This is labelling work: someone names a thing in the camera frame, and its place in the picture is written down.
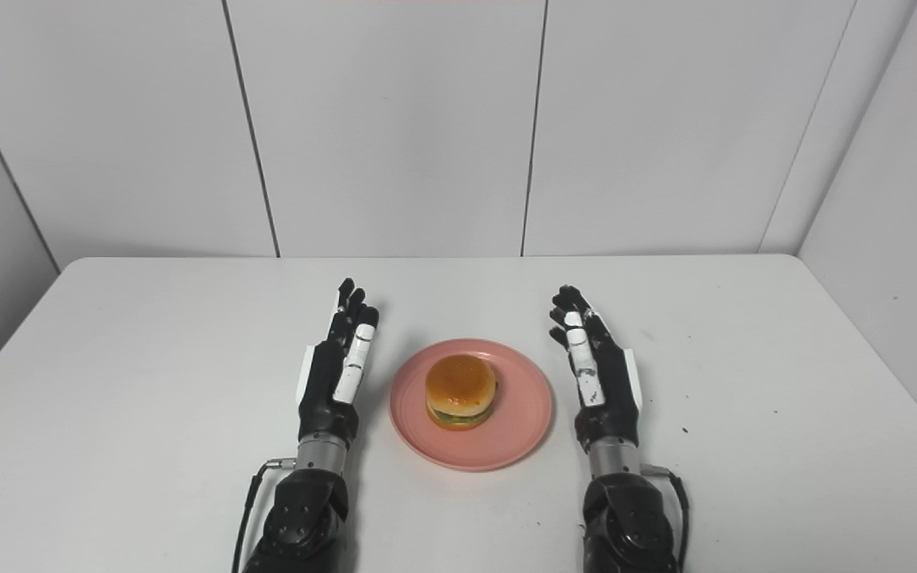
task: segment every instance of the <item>black cable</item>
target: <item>black cable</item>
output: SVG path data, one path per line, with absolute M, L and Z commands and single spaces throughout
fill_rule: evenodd
M 240 522 L 240 533 L 236 536 L 236 552 L 232 555 L 232 573 L 240 573 L 240 555 L 243 555 L 243 541 L 247 536 L 247 524 L 250 523 L 250 512 L 254 508 L 254 501 L 257 500 L 257 493 L 261 489 L 261 482 L 264 480 L 264 472 L 268 470 L 268 465 L 264 464 L 261 469 L 257 470 L 250 480 L 250 489 L 247 490 L 247 503 L 243 507 L 243 521 Z
M 677 504 L 681 506 L 681 546 L 677 550 L 677 569 L 684 571 L 685 550 L 689 548 L 689 497 L 685 494 L 685 483 L 673 471 L 667 471 L 667 479 L 677 495 Z

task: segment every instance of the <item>cable connector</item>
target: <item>cable connector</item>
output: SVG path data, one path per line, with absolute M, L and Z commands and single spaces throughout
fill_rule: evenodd
M 672 475 L 669 469 L 653 464 L 641 464 L 639 466 L 639 472 L 648 478 L 670 478 L 670 475 Z
M 295 458 L 271 458 L 264 462 L 264 467 L 269 470 L 289 470 L 295 469 Z

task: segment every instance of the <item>black forearm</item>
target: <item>black forearm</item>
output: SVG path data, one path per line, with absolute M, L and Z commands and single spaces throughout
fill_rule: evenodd
M 341 475 L 308 468 L 292 472 L 275 487 L 274 507 L 244 573 L 338 572 L 339 531 L 348 515 Z

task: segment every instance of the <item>white finger segment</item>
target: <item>white finger segment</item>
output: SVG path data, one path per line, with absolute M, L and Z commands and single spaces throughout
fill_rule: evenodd
M 633 349 L 625 349 L 625 366 L 629 367 L 629 385 L 632 388 L 632 399 L 636 403 L 636 410 L 643 411 L 643 388 L 639 384 L 639 367 L 636 366 L 636 353 Z
M 341 377 L 334 389 L 331 398 L 335 402 L 352 403 L 359 392 L 360 382 L 363 381 L 363 366 L 367 362 L 367 352 L 370 352 L 370 342 L 374 340 L 376 329 L 370 324 L 360 324 L 353 335 L 353 344 L 349 345 L 349 354 L 345 355 L 345 363 L 341 367 Z
M 583 405 L 600 406 L 607 401 L 603 395 L 600 378 L 596 373 L 596 360 L 593 351 L 589 348 L 589 337 L 586 330 L 582 329 L 582 316 L 578 312 L 564 315 L 564 324 L 568 329 L 568 355 L 572 357 L 572 367 L 575 369 L 576 381 L 579 382 L 579 396 L 582 396 Z
M 299 381 L 295 382 L 295 406 L 302 403 L 302 396 L 306 394 L 306 382 L 310 380 L 310 366 L 314 363 L 314 347 L 308 345 L 302 353 L 302 366 L 299 366 Z

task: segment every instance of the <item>panel seam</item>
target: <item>panel seam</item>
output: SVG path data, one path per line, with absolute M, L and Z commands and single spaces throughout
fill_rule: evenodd
M 221 0 L 221 9 L 225 14 L 225 26 L 228 29 L 228 42 L 232 45 L 232 60 L 236 63 L 236 79 L 240 83 L 240 97 L 243 98 L 243 110 L 247 116 L 247 128 L 250 131 L 250 144 L 254 150 L 254 160 L 257 163 L 257 175 L 261 181 L 261 193 L 264 196 L 264 210 L 271 229 L 271 243 L 274 244 L 274 256 L 281 258 L 281 249 L 278 246 L 278 232 L 274 228 L 274 215 L 271 212 L 271 198 L 268 195 L 267 179 L 264 176 L 264 164 L 261 161 L 261 150 L 257 145 L 257 131 L 254 128 L 254 116 L 250 110 L 250 98 L 247 96 L 247 83 L 243 79 L 243 65 L 240 63 L 240 49 L 236 46 L 236 33 L 232 30 L 232 15 L 228 11 L 228 0 Z
M 0 148 L 0 166 L 6 174 L 6 177 L 10 179 L 10 185 L 16 193 L 16 199 L 19 200 L 19 204 L 23 208 L 23 213 L 26 214 L 26 218 L 30 221 L 30 226 L 33 226 L 33 232 L 37 235 L 37 240 L 41 243 L 41 247 L 45 249 L 45 254 L 48 255 L 48 261 L 51 262 L 52 268 L 55 269 L 55 275 L 60 275 L 59 263 L 55 260 L 55 255 L 52 254 L 52 250 L 48 247 L 48 240 L 45 240 L 45 235 L 41 232 L 41 226 L 37 225 L 37 219 L 33 218 L 33 212 L 30 212 L 30 206 L 26 203 L 26 198 L 23 197 L 23 192 L 19 189 L 19 185 L 16 184 L 16 178 L 12 174 L 10 169 L 10 164 L 6 162 L 6 158 L 2 155 L 2 149 Z
M 816 108 L 819 106 L 819 98 L 823 95 L 823 90 L 826 88 L 826 83 L 829 81 L 830 72 L 833 71 L 833 63 L 837 61 L 837 54 L 841 51 L 841 44 L 844 44 L 845 35 L 848 33 L 848 26 L 851 25 L 851 17 L 855 14 L 855 8 L 858 6 L 858 0 L 854 0 L 851 4 L 851 10 L 848 10 L 848 18 L 845 19 L 844 29 L 841 30 L 841 36 L 837 38 L 837 46 L 833 48 L 833 55 L 830 56 L 830 63 L 826 66 L 826 73 L 823 75 L 823 81 L 819 84 L 819 91 L 816 93 L 816 99 L 812 102 L 812 109 L 809 110 L 809 115 L 805 119 L 805 126 L 802 127 L 802 134 L 799 135 L 798 145 L 794 147 L 794 153 L 790 159 L 790 165 L 787 166 L 787 173 L 783 177 L 783 182 L 780 184 L 780 191 L 778 193 L 778 198 L 774 202 L 774 209 L 771 210 L 771 216 L 767 218 L 767 227 L 763 229 L 763 235 L 759 238 L 759 244 L 756 246 L 756 253 L 762 251 L 763 244 L 767 242 L 767 233 L 771 229 L 771 225 L 774 223 L 774 216 L 778 207 L 780 206 L 780 198 L 783 197 L 783 191 L 787 189 L 787 181 L 790 179 L 790 173 L 794 169 L 794 164 L 798 162 L 798 154 L 802 151 L 802 144 L 805 142 L 805 135 L 808 134 L 809 126 L 812 124 L 812 118 L 816 115 Z
M 540 80 L 543 77 L 543 47 L 547 39 L 547 12 L 550 0 L 543 2 L 543 25 L 540 29 L 540 60 L 536 68 L 536 95 L 533 100 L 533 130 L 529 142 L 529 171 L 525 175 L 525 205 L 523 206 L 523 236 L 519 244 L 519 256 L 525 257 L 525 226 L 529 223 L 529 193 L 533 188 L 533 155 L 536 152 L 536 123 L 540 112 Z

